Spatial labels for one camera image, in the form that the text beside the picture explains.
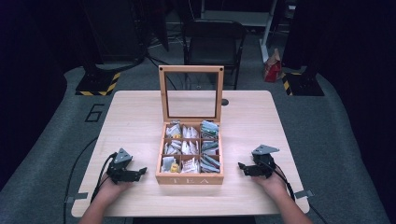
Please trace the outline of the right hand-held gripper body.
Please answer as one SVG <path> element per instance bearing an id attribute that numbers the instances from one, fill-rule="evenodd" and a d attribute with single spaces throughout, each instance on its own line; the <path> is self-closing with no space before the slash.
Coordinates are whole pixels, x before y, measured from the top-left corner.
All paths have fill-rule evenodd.
<path id="1" fill-rule="evenodd" d="M 256 147 L 251 152 L 253 161 L 255 162 L 252 175 L 270 177 L 276 168 L 275 160 L 271 154 L 278 151 L 278 148 L 269 147 L 267 145 L 259 145 Z"/>

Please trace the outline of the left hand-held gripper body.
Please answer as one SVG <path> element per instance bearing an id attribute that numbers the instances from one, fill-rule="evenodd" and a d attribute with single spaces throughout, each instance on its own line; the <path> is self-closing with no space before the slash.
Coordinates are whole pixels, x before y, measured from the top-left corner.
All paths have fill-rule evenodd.
<path id="1" fill-rule="evenodd" d="M 106 174 L 115 184 L 120 181 L 126 182 L 123 181 L 123 177 L 125 175 L 132 175 L 130 171 L 127 170 L 127 166 L 131 161 L 132 156 L 123 148 L 120 148 L 119 151 L 116 153 L 115 158 L 108 165 Z"/>

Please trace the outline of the person's left hand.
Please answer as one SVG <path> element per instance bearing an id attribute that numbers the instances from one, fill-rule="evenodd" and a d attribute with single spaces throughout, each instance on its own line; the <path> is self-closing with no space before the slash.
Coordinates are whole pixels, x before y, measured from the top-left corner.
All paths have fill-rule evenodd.
<path id="1" fill-rule="evenodd" d="M 111 205 L 125 190 L 132 186 L 132 182 L 118 182 L 115 184 L 107 174 L 104 174 L 96 199 L 103 205 Z"/>

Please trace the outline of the person's right hand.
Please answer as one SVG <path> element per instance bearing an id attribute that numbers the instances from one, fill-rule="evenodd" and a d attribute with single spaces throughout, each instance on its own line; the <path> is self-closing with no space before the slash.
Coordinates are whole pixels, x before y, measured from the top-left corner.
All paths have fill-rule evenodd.
<path id="1" fill-rule="evenodd" d="M 270 177 L 253 176 L 251 179 L 259 184 L 265 193 L 267 193 L 271 199 L 278 200 L 287 197 L 286 184 L 278 175 L 271 175 Z"/>

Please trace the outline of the mixed white and yellow tea packets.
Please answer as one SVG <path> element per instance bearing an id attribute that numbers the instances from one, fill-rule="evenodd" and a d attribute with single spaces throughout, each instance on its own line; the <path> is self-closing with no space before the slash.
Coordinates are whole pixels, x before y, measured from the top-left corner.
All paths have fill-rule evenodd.
<path id="1" fill-rule="evenodd" d="M 163 172 L 178 172 L 177 167 L 173 169 L 172 165 L 177 163 L 176 155 L 181 154 L 181 137 L 182 134 L 179 123 L 171 123 L 165 128 L 163 143 Z"/>

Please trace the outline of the row of grey-green tea packets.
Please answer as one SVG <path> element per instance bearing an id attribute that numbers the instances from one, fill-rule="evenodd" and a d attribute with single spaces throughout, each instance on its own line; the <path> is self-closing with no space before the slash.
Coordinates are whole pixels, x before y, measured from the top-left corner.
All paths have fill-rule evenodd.
<path id="1" fill-rule="evenodd" d="M 208 120 L 201 122 L 201 168 L 206 173 L 219 173 L 220 162 L 213 158 L 219 150 L 219 126 Z"/>

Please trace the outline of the wooden tea box, glass lid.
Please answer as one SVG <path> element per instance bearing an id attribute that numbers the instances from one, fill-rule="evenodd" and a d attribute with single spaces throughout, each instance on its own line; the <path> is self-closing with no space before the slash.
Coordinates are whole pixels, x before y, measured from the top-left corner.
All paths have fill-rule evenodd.
<path id="1" fill-rule="evenodd" d="M 159 67 L 163 104 L 163 133 L 158 156 L 156 178 L 161 185 L 220 185 L 224 178 L 221 142 L 221 100 L 224 68 L 218 65 L 162 65 Z M 206 173 L 201 168 L 201 122 L 208 120 L 219 126 L 219 150 L 213 158 L 220 162 L 219 173 Z M 199 134 L 197 155 L 176 155 L 178 172 L 163 172 L 163 143 L 165 128 L 179 123 L 182 129 L 194 127 Z M 182 162 L 194 157 L 199 173 L 182 173 Z"/>

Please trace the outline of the grey tape strip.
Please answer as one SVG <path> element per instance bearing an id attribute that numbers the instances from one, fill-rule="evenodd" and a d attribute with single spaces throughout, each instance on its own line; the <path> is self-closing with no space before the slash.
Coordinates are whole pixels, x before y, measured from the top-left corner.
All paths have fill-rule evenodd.
<path id="1" fill-rule="evenodd" d="M 295 192 L 294 196 L 295 196 L 296 199 L 300 199 L 300 198 L 303 198 L 303 197 L 309 198 L 309 197 L 313 197 L 314 196 L 314 192 L 312 190 L 310 190 L 310 189 L 301 190 L 301 191 Z"/>
<path id="2" fill-rule="evenodd" d="M 88 192 L 77 193 L 73 196 L 66 196 L 64 199 L 64 203 L 73 203 L 75 200 L 87 199 Z"/>

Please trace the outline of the row of white tea packets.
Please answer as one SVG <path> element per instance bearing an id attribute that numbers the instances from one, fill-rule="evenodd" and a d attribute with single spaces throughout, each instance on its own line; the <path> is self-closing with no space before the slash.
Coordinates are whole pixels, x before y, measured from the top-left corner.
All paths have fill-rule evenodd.
<path id="1" fill-rule="evenodd" d="M 199 148 L 197 146 L 199 134 L 196 129 L 194 127 L 184 126 L 182 129 L 182 135 L 184 137 L 181 149 L 182 154 L 192 156 L 197 155 L 199 153 Z M 194 157 L 183 161 L 181 172 L 198 174 L 198 161 Z"/>

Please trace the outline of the black stand base, yellow stripes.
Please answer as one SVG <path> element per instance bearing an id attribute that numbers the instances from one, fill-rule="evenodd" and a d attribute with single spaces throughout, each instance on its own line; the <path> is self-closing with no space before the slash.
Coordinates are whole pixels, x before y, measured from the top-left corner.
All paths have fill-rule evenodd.
<path id="1" fill-rule="evenodd" d="M 106 70 L 95 65 L 84 66 L 84 71 L 84 76 L 76 87 L 76 95 L 109 95 L 120 77 L 120 71 L 117 69 Z"/>
<path id="2" fill-rule="evenodd" d="M 283 73 L 281 76 L 286 94 L 289 96 L 323 96 L 324 92 L 315 77 L 305 73 Z"/>

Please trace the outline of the red and brown paper bag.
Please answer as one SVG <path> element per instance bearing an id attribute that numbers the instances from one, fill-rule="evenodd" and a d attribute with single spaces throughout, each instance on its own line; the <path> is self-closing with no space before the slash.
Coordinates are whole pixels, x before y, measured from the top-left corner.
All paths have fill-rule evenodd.
<path id="1" fill-rule="evenodd" d="M 281 72 L 281 59 L 278 49 L 274 49 L 273 54 L 264 64 L 264 81 L 275 82 L 279 79 Z"/>

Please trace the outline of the black folding chair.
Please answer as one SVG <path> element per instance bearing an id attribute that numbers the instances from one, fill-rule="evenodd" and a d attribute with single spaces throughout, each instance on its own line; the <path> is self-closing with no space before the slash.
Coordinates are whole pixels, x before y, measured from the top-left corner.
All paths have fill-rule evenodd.
<path id="1" fill-rule="evenodd" d="M 187 21 L 182 26 L 184 64 L 222 65 L 237 88 L 246 28 L 237 21 Z"/>

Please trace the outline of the dark curtain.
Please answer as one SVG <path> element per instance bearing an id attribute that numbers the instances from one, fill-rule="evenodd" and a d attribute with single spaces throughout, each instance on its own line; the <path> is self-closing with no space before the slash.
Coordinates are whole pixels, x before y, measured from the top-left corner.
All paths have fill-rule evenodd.
<path id="1" fill-rule="evenodd" d="M 81 66 L 78 0 L 0 0 L 0 190 L 58 108 Z"/>
<path id="2" fill-rule="evenodd" d="M 349 101 L 396 103 L 396 0 L 297 0 L 283 64 Z"/>

